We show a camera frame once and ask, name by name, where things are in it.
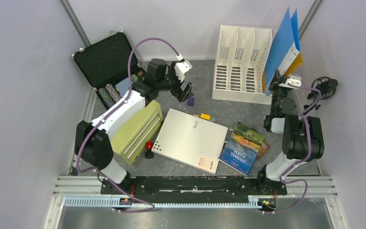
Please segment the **orange plastic folder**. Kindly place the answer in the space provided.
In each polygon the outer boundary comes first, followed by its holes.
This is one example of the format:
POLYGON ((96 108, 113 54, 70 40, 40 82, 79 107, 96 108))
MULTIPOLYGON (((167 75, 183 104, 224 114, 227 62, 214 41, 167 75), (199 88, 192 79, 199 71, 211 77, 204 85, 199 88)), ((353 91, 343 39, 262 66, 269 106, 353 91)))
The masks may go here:
MULTIPOLYGON (((302 63, 303 63, 302 54, 299 53, 298 56, 295 58, 295 60, 292 62, 292 64, 289 66, 287 71, 285 72, 285 76, 288 77, 290 74, 292 74, 302 63)), ((263 71, 263 75, 262 75, 262 91, 263 92, 266 89, 264 80, 265 80, 265 70, 263 71)))

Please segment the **white paper box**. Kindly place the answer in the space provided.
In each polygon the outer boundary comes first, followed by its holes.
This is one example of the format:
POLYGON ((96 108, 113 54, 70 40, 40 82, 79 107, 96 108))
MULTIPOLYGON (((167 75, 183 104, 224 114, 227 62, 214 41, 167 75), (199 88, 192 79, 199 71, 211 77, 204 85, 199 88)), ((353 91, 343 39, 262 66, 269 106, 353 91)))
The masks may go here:
POLYGON ((169 109, 152 152, 214 175, 227 132, 225 126, 169 109))

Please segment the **blue plastic folder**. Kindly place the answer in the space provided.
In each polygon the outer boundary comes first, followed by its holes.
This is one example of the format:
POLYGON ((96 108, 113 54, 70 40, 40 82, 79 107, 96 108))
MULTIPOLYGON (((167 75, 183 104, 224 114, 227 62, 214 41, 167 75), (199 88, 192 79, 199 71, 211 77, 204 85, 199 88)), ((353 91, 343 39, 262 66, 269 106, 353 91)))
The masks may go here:
POLYGON ((270 95, 268 89, 273 80, 275 71, 284 75, 300 53, 298 14, 294 11, 293 15, 287 9, 279 29, 272 41, 268 59, 265 65, 265 90, 266 95, 270 95))

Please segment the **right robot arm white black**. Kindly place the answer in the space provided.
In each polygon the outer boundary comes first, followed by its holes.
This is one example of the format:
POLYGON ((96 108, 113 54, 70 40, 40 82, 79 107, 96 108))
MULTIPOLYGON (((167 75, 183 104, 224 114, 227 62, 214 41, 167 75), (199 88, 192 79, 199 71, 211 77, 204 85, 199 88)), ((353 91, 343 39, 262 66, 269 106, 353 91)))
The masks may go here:
POLYGON ((276 70, 268 86, 272 101, 270 114, 264 120, 264 128, 268 132, 282 134, 283 137, 281 153, 257 174, 256 189, 263 195, 282 189, 287 175, 300 165, 320 159, 324 153, 320 119, 306 116, 305 113, 291 113, 295 102, 288 97, 288 93, 301 88, 300 80, 300 77, 286 77, 276 70))

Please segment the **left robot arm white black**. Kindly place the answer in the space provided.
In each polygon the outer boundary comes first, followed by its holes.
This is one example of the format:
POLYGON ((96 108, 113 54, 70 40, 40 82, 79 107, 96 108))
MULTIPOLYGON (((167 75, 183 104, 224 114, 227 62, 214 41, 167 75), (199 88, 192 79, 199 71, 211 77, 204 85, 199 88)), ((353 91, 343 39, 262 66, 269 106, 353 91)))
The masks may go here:
POLYGON ((77 171, 82 171, 80 161, 84 160, 113 181, 112 188, 118 194, 126 194, 131 188, 127 179, 130 174, 116 162, 114 154, 128 152, 146 125, 153 121, 147 117, 133 121, 133 116, 147 111, 146 107, 154 102, 159 92, 169 91, 179 102, 191 97, 192 83, 181 88, 191 68, 190 62, 179 55, 171 64, 154 58, 145 72, 131 74, 131 89, 119 101, 92 121, 78 123, 75 137, 77 171))

